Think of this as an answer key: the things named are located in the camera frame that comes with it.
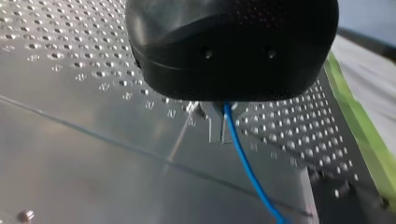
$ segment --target black device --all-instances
hole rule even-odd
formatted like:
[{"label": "black device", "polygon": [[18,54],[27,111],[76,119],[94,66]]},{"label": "black device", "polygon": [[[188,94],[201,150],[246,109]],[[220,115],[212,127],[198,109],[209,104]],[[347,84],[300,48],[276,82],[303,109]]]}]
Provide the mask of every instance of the black device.
[{"label": "black device", "polygon": [[136,64],[155,91],[199,101],[280,100],[316,79],[336,0],[128,0]]}]

